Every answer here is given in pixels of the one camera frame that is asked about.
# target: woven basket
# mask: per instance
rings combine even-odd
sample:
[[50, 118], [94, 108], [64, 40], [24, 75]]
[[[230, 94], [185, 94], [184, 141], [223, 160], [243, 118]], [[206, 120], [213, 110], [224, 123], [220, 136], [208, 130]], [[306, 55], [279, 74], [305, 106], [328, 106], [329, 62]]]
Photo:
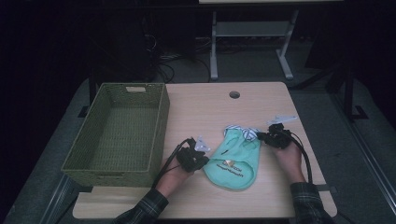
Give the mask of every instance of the woven basket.
[[150, 187], [169, 105], [164, 84], [102, 84], [62, 171], [82, 186]]

